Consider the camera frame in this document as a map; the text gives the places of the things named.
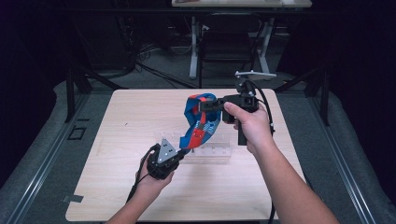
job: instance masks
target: white table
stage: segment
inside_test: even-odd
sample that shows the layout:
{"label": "white table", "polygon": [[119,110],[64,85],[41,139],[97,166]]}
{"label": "white table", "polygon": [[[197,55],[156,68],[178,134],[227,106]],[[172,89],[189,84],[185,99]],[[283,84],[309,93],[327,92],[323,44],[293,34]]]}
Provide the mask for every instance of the white table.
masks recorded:
{"label": "white table", "polygon": [[[105,221],[124,204],[140,159],[156,141],[156,132],[186,132],[188,96],[212,92],[218,97],[235,90],[115,91],[93,142],[71,202],[69,221]],[[275,141],[304,178],[276,95],[264,90],[274,117]],[[216,134],[230,135],[231,157],[222,162],[183,162],[141,221],[208,221],[268,219],[271,198],[262,174],[246,147],[237,145],[233,125],[221,123]]]}
{"label": "white table", "polygon": [[[302,8],[311,7],[312,2],[310,0],[198,0],[198,1],[187,1],[178,3],[177,0],[172,1],[173,7],[266,7],[266,8]],[[268,49],[268,43],[273,30],[274,19],[269,20],[265,23],[262,35],[264,40],[262,42],[262,49],[259,53],[260,65],[264,73],[270,73],[268,63],[265,60],[265,53]],[[191,66],[190,66],[190,78],[196,79],[196,72],[198,66],[198,55],[197,55],[197,24],[194,17],[191,22]]]}

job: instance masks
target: silver bracket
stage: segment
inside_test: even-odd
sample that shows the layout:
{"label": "silver bracket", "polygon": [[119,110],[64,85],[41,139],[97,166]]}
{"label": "silver bracket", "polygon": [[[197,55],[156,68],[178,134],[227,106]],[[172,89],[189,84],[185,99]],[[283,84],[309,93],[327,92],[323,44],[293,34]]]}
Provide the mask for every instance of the silver bracket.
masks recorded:
{"label": "silver bracket", "polygon": [[235,72],[236,77],[241,77],[241,76],[247,76],[250,80],[271,80],[272,78],[276,77],[276,74],[272,73],[260,73],[260,72],[254,72],[251,70],[250,72]]}
{"label": "silver bracket", "polygon": [[168,142],[168,140],[163,138],[161,142],[161,148],[160,148],[160,153],[158,154],[157,162],[158,163],[165,162],[176,155],[177,155],[177,151],[175,150],[175,148]]}

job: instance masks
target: clear plastic container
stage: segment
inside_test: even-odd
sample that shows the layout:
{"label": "clear plastic container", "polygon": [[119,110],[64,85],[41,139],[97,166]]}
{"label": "clear plastic container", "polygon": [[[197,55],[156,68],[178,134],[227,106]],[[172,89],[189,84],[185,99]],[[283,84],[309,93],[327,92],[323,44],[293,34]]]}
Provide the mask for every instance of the clear plastic container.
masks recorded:
{"label": "clear plastic container", "polygon": [[[183,132],[156,132],[155,140],[161,142],[163,138],[176,149],[180,143]],[[180,163],[189,164],[222,164],[227,163],[232,156],[230,146],[230,133],[215,133],[203,145],[194,148]]]}

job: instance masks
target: cable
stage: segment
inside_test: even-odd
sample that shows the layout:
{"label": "cable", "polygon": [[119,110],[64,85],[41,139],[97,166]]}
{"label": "cable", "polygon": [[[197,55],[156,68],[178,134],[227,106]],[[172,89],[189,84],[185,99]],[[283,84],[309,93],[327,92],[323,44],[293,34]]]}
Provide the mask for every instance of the cable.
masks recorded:
{"label": "cable", "polygon": [[274,203],[271,203],[271,214],[270,214],[270,217],[268,218],[268,224],[273,223],[274,216],[275,216],[275,207],[274,207]]}
{"label": "cable", "polygon": [[133,67],[126,67],[124,69],[122,69],[120,72],[116,73],[116,74],[112,74],[112,75],[101,75],[102,77],[105,77],[107,79],[112,79],[112,78],[116,78],[116,77],[124,77],[128,74],[130,74],[131,72],[134,71]]}
{"label": "cable", "polygon": [[[191,48],[192,48],[192,43],[191,43],[191,39],[190,38],[188,39],[188,43],[189,43],[188,46],[173,46],[175,42],[180,44],[183,41],[186,41],[186,38],[183,37],[183,36],[175,36],[174,38],[172,38],[169,41],[170,45],[171,45],[170,50],[172,50],[175,54],[178,54],[178,55],[182,55],[182,54],[188,53],[191,50]],[[185,49],[184,51],[177,51],[176,48],[187,48],[187,49]]]}
{"label": "cable", "polygon": [[275,129],[274,129],[274,121],[273,121],[273,118],[272,118],[271,109],[270,109],[270,106],[268,105],[267,98],[265,97],[265,94],[262,91],[262,88],[260,88],[259,85],[257,85],[254,81],[252,81],[250,79],[247,79],[247,82],[252,84],[259,91],[260,95],[262,96],[262,99],[263,99],[262,102],[265,105],[265,109],[267,110],[268,119],[269,119],[269,122],[270,122],[271,135],[274,135]]}
{"label": "cable", "polygon": [[148,150],[148,152],[146,152],[146,155],[142,158],[142,161],[140,162],[139,170],[137,171],[136,179],[134,180],[134,185],[132,186],[132,189],[131,189],[131,191],[129,192],[128,199],[126,200],[126,202],[129,202],[129,200],[131,200],[131,198],[134,197],[134,193],[136,192],[137,185],[140,183],[140,181],[142,181],[142,179],[144,179],[146,176],[149,175],[149,174],[146,174],[145,176],[143,176],[142,178],[140,178],[140,175],[141,175],[142,169],[143,169],[143,165],[144,165],[144,163],[145,163],[145,161],[146,161],[146,159],[147,159],[147,157],[149,156],[149,154],[150,154],[151,151],[153,151],[152,148],[150,148],[150,149]]}
{"label": "cable", "polygon": [[169,74],[166,74],[165,72],[150,68],[150,67],[148,67],[148,66],[146,66],[146,65],[144,65],[144,64],[142,64],[140,62],[136,62],[136,64],[139,65],[142,69],[150,72],[152,75],[157,76],[157,77],[162,77],[163,79],[165,79],[168,83],[170,83],[175,88],[176,88],[176,86],[173,83],[171,83],[170,81],[175,82],[175,83],[180,84],[180,85],[183,85],[183,86],[185,86],[187,88],[190,88],[190,89],[196,89],[197,88],[196,86],[190,84],[189,82],[177,79],[177,78],[175,78],[175,77],[173,77],[173,76],[171,76]]}

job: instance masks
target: gray carpet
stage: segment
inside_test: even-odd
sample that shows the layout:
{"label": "gray carpet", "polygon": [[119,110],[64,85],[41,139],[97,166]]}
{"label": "gray carpet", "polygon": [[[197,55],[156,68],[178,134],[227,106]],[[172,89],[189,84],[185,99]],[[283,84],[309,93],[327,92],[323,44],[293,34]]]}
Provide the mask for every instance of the gray carpet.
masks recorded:
{"label": "gray carpet", "polygon": [[[280,47],[269,48],[267,59],[271,71],[276,70],[284,41],[281,38],[275,39],[272,45],[279,44]],[[146,56],[147,59],[142,62],[143,64],[197,85],[197,80],[189,79],[189,54],[154,50]],[[180,84],[174,84],[174,86],[162,77],[154,76],[147,71],[139,71],[140,68],[137,67],[131,74],[111,80],[130,89],[187,88]],[[233,88],[234,79],[225,76],[229,76],[234,71],[235,67],[222,66],[219,69],[219,66],[206,66],[204,87]],[[103,75],[111,75],[111,72],[103,73]],[[272,89],[291,78],[292,76],[287,74],[278,74],[278,78],[272,81],[260,81],[260,85],[262,88]],[[48,155],[51,155],[50,151],[54,145],[59,149],[56,154],[52,155],[56,160],[49,165],[50,171],[42,176],[45,181],[37,186],[39,190],[35,191],[36,194],[32,196],[32,200],[23,201],[27,203],[23,207],[24,212],[20,213],[21,216],[17,220],[21,223],[67,223],[64,214],[68,203],[62,202],[62,199],[64,195],[74,192],[112,92],[96,80],[91,80],[91,83],[94,91],[89,96],[78,95],[81,109],[68,126],[64,125],[65,85],[61,83],[55,88],[58,102],[50,119],[0,191],[0,207],[2,208],[0,223],[7,223],[23,193],[28,189],[32,177]],[[314,191],[334,211],[341,223],[361,223],[360,215],[350,198],[345,181],[334,162],[332,145],[318,119],[318,111],[315,108],[317,100],[305,98],[302,94],[303,89],[304,83],[301,83],[288,92],[278,94],[277,97],[304,173]],[[361,150],[342,105],[332,94],[329,120],[331,124],[329,129],[342,149],[350,171],[361,188],[361,193],[376,222],[396,223],[394,206],[389,203],[388,198],[378,186],[375,174]],[[85,129],[80,140],[67,140],[73,127]],[[65,133],[65,139],[60,140],[58,138],[62,133]]]}

